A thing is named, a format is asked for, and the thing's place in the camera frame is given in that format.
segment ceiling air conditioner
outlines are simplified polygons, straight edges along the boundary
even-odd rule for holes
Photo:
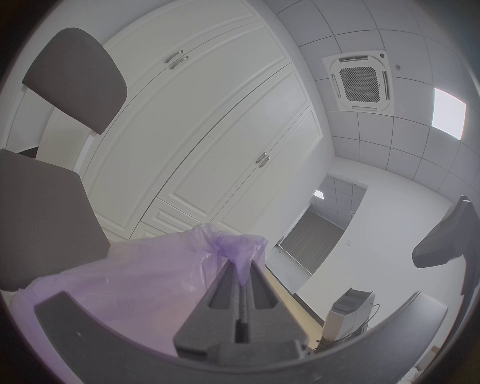
[[[341,111],[393,116],[392,74],[385,51],[322,58]]]

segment ceiling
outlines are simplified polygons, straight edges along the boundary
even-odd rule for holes
[[[300,47],[335,154],[387,169],[480,211],[480,97],[456,45],[414,0],[265,0]],[[387,52],[394,116],[338,111],[322,57]],[[467,105],[461,140],[430,126],[433,90]]]
[[[324,199],[313,196],[308,209],[340,228],[347,229],[350,212],[357,211],[366,191],[330,176],[325,177],[318,190],[324,194]]]

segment wooden floor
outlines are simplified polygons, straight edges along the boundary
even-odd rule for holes
[[[290,295],[290,293],[283,288],[279,281],[272,275],[272,273],[265,269],[265,276],[268,282],[272,285],[277,295],[282,299],[282,301],[287,306],[288,310],[291,312],[295,320],[301,325],[305,333],[308,335],[310,348],[316,348],[316,340],[322,338],[322,327],[318,324],[308,313],[305,311],[300,304]]]

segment cable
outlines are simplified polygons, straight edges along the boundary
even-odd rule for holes
[[[362,323],[362,325],[361,325],[360,327],[358,327],[358,328],[357,328],[355,331],[353,331],[352,333],[350,333],[350,334],[348,334],[348,335],[346,335],[346,336],[343,336],[343,337],[341,337],[341,338],[338,339],[338,340],[334,340],[334,341],[330,342],[330,344],[336,343],[336,342],[338,342],[338,341],[340,341],[340,340],[346,339],[346,338],[349,337],[349,336],[352,336],[355,332],[357,332],[360,328],[362,328],[365,324],[367,324],[371,319],[374,318],[374,316],[375,316],[375,315],[377,314],[377,312],[379,311],[379,309],[380,309],[380,304],[372,305],[372,308],[373,308],[373,307],[376,307],[376,306],[378,306],[378,309],[375,311],[375,313],[372,315],[372,317],[371,317],[370,319],[365,320],[365,321]]]

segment cabinet handle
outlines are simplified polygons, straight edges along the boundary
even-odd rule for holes
[[[183,53],[183,49],[179,50],[178,52],[173,53],[172,55],[168,56],[165,60],[165,64],[168,64],[175,56]]]
[[[263,152],[263,153],[260,155],[260,157],[257,159],[257,161],[255,161],[255,164],[260,163],[260,162],[264,159],[265,156],[267,156],[267,152]]]
[[[268,160],[270,160],[270,156],[267,156],[265,159],[263,159],[263,161],[260,163],[258,168],[263,167],[267,163]]]
[[[182,61],[185,61],[188,59],[188,56],[183,56],[182,58],[175,60],[172,65],[170,65],[170,69],[175,69],[177,65],[179,65]]]

